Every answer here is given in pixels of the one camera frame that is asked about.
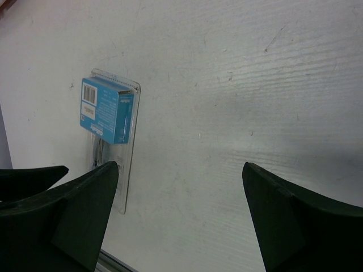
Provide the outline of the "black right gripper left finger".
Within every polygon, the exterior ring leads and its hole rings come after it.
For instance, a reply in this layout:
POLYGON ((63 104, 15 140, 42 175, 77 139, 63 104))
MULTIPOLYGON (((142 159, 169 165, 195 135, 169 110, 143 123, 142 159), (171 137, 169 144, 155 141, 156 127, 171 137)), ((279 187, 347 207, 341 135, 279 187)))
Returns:
POLYGON ((109 161, 39 194, 1 202, 1 270, 94 271, 118 179, 109 161))

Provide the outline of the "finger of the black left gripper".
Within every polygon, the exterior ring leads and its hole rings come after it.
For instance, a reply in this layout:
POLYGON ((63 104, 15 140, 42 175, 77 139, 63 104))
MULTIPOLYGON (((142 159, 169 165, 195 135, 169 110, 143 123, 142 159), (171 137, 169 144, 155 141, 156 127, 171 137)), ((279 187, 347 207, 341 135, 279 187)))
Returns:
POLYGON ((1 202, 25 199, 52 187, 69 169, 52 166, 34 169, 1 169, 1 202))

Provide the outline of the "clear blister razor pack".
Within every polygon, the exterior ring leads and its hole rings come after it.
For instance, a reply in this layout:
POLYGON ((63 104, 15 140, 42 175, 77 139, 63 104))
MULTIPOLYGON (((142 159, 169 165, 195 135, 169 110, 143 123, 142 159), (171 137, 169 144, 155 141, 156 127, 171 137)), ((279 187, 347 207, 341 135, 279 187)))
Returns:
POLYGON ((100 69, 92 69, 81 83, 80 126, 88 132, 90 169, 117 163, 119 180, 114 207, 126 212, 135 130, 140 104, 139 83, 100 69))

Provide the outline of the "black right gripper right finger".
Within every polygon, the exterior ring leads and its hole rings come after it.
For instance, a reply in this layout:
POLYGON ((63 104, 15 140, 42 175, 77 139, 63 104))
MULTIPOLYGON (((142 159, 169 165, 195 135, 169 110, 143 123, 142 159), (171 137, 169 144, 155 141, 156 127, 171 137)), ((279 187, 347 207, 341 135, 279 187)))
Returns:
POLYGON ((266 271, 362 271, 362 208, 246 163, 244 192, 266 271))

